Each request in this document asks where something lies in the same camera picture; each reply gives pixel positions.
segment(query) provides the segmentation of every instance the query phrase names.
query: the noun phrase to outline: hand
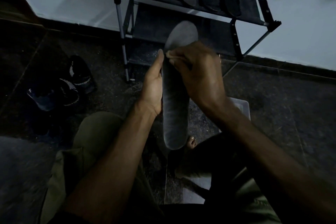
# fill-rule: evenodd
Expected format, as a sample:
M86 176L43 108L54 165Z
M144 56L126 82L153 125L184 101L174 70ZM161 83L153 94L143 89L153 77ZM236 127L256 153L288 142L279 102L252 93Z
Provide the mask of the hand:
M221 59L213 50L197 41L168 51L166 56L181 73L190 98L205 114L223 107L226 96Z
M160 70L162 68L164 55L160 49L157 57L145 75L139 101L143 102L157 116L162 109L162 77Z

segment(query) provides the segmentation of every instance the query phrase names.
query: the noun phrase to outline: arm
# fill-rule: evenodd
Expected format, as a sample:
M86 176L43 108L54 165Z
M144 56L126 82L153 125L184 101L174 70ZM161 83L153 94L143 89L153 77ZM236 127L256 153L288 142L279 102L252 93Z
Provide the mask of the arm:
M91 223L115 223L121 217L149 131L161 112L163 58L160 50L117 137L66 199L64 211Z
M282 222L336 222L335 190L309 174L231 103L225 95L216 53L195 42L167 56L181 73L191 99L222 131L233 136L247 168Z

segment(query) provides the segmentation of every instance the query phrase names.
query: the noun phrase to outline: metal pole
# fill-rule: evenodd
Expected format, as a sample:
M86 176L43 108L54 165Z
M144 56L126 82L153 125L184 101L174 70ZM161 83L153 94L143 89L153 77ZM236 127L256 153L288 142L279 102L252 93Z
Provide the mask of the metal pole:
M262 41L262 40L264 40L265 39L265 37L266 36L268 36L270 34L270 32L269 31L267 31L264 35L262 35L262 37L261 38L259 38L258 40L257 40L257 42L255 42L254 43L254 45L252 45L244 54L243 54L243 58L240 60L240 61L236 61L234 64L233 64L233 66L232 67L230 67L230 69L228 70L228 71L226 71L225 73L224 73L224 75L223 75L223 78L232 70L232 69L234 69L235 68L235 66L239 63L239 62L241 62L258 44L260 44L260 42Z
M117 17L118 17L118 23L119 23L120 37L121 39L125 39L120 5L115 5L115 6L117 8ZM124 56L124 64L127 65L128 62L127 62L127 57L126 57L125 42L122 45L122 49L123 49L123 56ZM125 72L126 72L126 81L129 81L127 68L125 68Z

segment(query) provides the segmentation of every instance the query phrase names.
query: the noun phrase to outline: forearm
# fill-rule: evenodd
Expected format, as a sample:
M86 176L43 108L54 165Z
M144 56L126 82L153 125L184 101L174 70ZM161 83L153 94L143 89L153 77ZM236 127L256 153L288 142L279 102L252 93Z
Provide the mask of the forearm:
M134 105L112 145L78 183L63 210L91 223L118 221L155 116L145 104Z
M284 221L335 220L335 190L310 175L227 100L212 120L237 143L247 168Z

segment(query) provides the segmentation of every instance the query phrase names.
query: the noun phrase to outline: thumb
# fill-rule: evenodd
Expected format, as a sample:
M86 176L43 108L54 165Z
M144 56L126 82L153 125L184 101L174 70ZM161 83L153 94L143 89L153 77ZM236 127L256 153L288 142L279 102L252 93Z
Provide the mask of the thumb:
M169 62L180 72L182 78L189 77L190 70L183 60L170 59Z

